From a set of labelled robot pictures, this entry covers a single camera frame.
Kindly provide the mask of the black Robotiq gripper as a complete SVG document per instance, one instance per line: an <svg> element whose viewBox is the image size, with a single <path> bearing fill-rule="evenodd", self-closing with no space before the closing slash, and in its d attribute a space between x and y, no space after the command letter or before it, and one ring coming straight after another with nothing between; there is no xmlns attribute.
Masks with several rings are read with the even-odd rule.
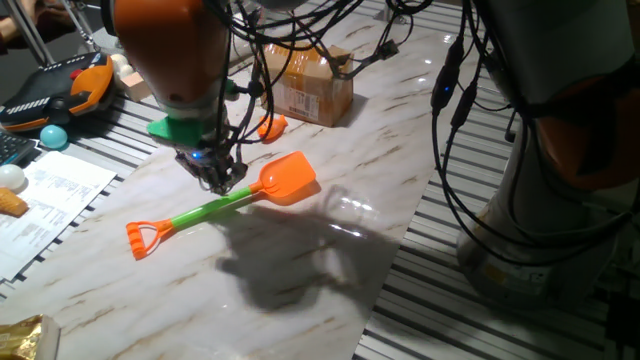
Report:
<svg viewBox="0 0 640 360"><path fill-rule="evenodd" d="M198 178L202 190L225 195L246 176L248 166L232 156L232 146L219 148L175 148L175 160L193 177Z"/></svg>

